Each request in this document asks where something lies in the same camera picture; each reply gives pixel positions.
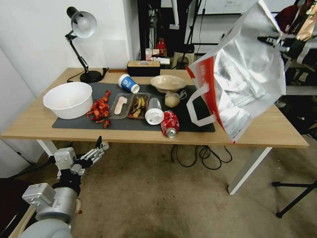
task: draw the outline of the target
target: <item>black desk mat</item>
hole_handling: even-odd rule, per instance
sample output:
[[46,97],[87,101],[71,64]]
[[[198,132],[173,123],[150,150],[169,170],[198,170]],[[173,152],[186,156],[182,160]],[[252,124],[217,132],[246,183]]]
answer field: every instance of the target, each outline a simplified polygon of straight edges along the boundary
[[[92,98],[99,99],[105,95],[106,90],[110,90],[110,96],[108,97],[108,104],[112,107],[113,102],[118,93],[127,93],[126,90],[119,87],[118,84],[107,84],[107,83],[91,83],[92,87]],[[140,85],[140,93],[150,93],[152,98],[158,98],[161,102],[162,110],[173,111],[180,124],[180,131],[184,132],[214,132],[215,128],[213,124],[209,124],[203,127],[196,126],[191,122],[186,103],[190,96],[196,91],[196,87],[193,85],[186,86],[187,97],[181,100],[180,104],[174,108],[168,108],[165,106],[165,93],[160,93],[152,85]],[[194,100],[194,107],[197,112],[197,118],[202,119],[209,116],[208,107],[201,97]],[[69,128],[69,129],[103,129],[103,123],[95,123],[94,121],[86,118],[85,115],[75,119],[61,119],[57,118],[55,123],[52,125],[53,128]],[[145,119],[111,119],[110,126],[107,130],[133,130],[133,131],[160,131],[160,125],[149,125]]]

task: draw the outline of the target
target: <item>lamp shade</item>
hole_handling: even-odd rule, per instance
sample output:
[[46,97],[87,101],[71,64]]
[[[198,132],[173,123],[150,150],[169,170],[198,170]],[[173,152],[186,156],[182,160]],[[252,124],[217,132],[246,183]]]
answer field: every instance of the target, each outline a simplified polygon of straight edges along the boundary
[[71,26],[76,36],[88,38],[96,31],[97,20],[92,14],[78,11],[74,7],[69,7],[67,9],[67,15],[71,19]]

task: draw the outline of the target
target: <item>tabletop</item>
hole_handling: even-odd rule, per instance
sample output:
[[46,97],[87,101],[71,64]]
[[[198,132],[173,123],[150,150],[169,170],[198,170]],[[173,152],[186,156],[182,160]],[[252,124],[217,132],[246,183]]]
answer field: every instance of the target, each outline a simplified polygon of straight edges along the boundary
[[[232,144],[229,137],[218,122],[214,123],[215,132],[180,132],[174,138],[165,137],[160,131],[126,131],[126,130],[89,130],[52,128],[57,116],[43,105],[46,92],[82,71],[81,68],[66,69],[15,122],[2,133],[4,139],[41,139],[41,140],[72,140],[96,141],[102,136],[108,142],[159,143],[159,144],[193,144],[193,145],[227,145]],[[103,83],[118,83],[122,72],[107,72]],[[175,75],[193,85],[186,70],[162,69],[161,75]],[[150,84],[152,77],[132,77],[138,84]],[[255,118],[236,145],[258,147],[291,147],[306,148],[308,143],[284,117],[276,106]]]

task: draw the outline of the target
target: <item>red fire extinguisher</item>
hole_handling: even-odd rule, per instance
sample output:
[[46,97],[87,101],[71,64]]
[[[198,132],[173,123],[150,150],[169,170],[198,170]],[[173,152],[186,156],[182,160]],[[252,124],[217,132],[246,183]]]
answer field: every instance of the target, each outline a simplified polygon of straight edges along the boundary
[[164,55],[164,49],[165,49],[165,42],[163,38],[158,39],[158,43],[156,45],[156,48],[159,49],[159,54]]

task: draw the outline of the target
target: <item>lamp base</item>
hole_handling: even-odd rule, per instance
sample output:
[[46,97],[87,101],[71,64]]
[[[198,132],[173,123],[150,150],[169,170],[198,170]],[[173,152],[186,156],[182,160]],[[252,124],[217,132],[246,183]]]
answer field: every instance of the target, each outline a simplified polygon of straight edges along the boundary
[[95,83],[99,82],[102,79],[103,77],[101,73],[93,70],[89,71],[89,73],[85,72],[80,76],[80,81],[82,81],[83,83]]

